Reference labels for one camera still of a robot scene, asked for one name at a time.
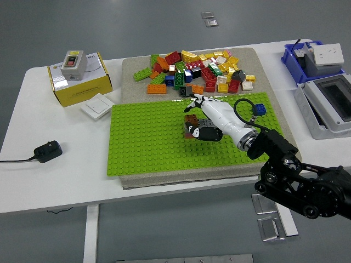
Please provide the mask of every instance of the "power adapter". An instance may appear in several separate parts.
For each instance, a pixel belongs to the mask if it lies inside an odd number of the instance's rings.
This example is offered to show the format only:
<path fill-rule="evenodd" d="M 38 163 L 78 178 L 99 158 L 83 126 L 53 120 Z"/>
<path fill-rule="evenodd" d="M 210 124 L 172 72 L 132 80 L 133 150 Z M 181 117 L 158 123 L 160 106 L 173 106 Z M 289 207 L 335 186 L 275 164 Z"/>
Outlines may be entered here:
<path fill-rule="evenodd" d="M 34 156 L 27 160 L 0 161 L 0 163 L 29 162 L 34 159 L 37 159 L 40 163 L 45 163 L 61 154 L 62 149 L 59 143 L 57 141 L 49 141 L 47 144 L 35 148 Z"/>

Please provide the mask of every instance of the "green baseplate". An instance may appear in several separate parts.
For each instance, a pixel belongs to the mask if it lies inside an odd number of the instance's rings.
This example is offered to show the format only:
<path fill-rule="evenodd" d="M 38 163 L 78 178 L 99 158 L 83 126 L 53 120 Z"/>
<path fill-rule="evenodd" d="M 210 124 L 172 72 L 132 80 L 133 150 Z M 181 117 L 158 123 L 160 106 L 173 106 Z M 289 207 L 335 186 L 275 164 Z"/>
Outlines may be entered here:
<path fill-rule="evenodd" d="M 263 103 L 267 113 L 259 116 L 255 123 L 283 135 L 266 93 L 219 97 L 231 106 L 239 98 L 247 98 L 254 104 Z M 266 154 L 256 160 L 249 159 L 246 152 L 236 148 L 228 135 L 223 136 L 220 142 L 185 139 L 184 116 L 196 114 L 197 118 L 206 118 L 199 108 L 184 113 L 190 102 L 190 99 L 184 99 L 114 105 L 107 175 L 159 173 L 268 160 Z M 252 117 L 251 108 L 244 101 L 237 106 L 239 114 L 246 120 Z"/>

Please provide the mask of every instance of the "blue plastic bin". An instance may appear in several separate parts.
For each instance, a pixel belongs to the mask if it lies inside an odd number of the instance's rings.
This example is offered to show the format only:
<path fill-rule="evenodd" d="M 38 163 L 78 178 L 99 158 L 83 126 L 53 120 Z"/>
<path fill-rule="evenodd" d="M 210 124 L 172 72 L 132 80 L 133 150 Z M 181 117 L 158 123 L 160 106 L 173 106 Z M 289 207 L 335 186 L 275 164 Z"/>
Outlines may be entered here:
<path fill-rule="evenodd" d="M 305 43 L 306 42 L 296 44 L 294 47 L 294 50 L 303 48 L 303 45 Z M 312 41 L 309 43 L 316 43 L 317 45 L 323 45 L 322 42 L 320 42 L 320 41 Z M 296 84 L 305 83 L 308 81 L 313 81 L 315 79 L 326 78 L 329 76 L 334 76 L 334 75 L 345 73 L 345 71 L 343 71 L 341 69 L 337 74 L 307 77 L 306 74 L 304 73 L 303 69 L 300 67 L 299 63 L 297 62 L 297 60 L 293 54 L 293 50 L 291 50 L 293 46 L 294 46 L 294 44 L 285 45 L 285 52 L 284 52 L 284 56 L 281 58 L 281 61 L 285 64 L 285 66 L 289 70 L 289 72 L 290 72 L 291 76 L 293 77 L 294 81 L 296 82 Z"/>

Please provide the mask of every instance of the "robotic arm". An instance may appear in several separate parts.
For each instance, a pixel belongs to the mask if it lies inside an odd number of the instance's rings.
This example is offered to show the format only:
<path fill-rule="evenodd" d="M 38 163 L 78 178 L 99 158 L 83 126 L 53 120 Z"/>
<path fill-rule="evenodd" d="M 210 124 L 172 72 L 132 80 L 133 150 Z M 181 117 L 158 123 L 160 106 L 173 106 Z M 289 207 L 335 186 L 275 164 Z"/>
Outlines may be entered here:
<path fill-rule="evenodd" d="M 324 168 L 301 163 L 296 158 L 298 149 L 285 140 L 276 130 L 254 124 L 254 117 L 248 122 L 227 103 L 217 99 L 191 94 L 195 100 L 184 112 L 201 108 L 213 122 L 215 128 L 194 127 L 186 122 L 189 131 L 199 140 L 219 141 L 223 135 L 230 135 L 241 151 L 247 151 L 250 159 L 263 153 L 269 156 L 261 169 L 261 179 L 255 184 L 256 191 L 289 209 L 316 219 L 318 216 L 331 217 L 336 214 L 351 219 L 351 175 L 342 166 Z M 261 130 L 258 133 L 253 127 Z M 300 176 L 303 170 L 312 171 L 315 178 Z"/>

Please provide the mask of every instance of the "cardboard box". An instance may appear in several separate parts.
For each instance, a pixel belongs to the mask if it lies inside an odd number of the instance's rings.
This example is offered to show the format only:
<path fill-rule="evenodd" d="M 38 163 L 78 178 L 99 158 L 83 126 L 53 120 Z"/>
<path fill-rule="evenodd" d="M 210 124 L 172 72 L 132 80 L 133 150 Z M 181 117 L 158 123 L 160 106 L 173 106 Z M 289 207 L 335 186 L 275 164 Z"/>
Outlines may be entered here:
<path fill-rule="evenodd" d="M 53 92 L 62 107 L 112 91 L 112 84 L 100 53 L 87 55 L 87 68 L 81 81 L 67 81 L 61 73 L 63 62 L 48 66 Z"/>

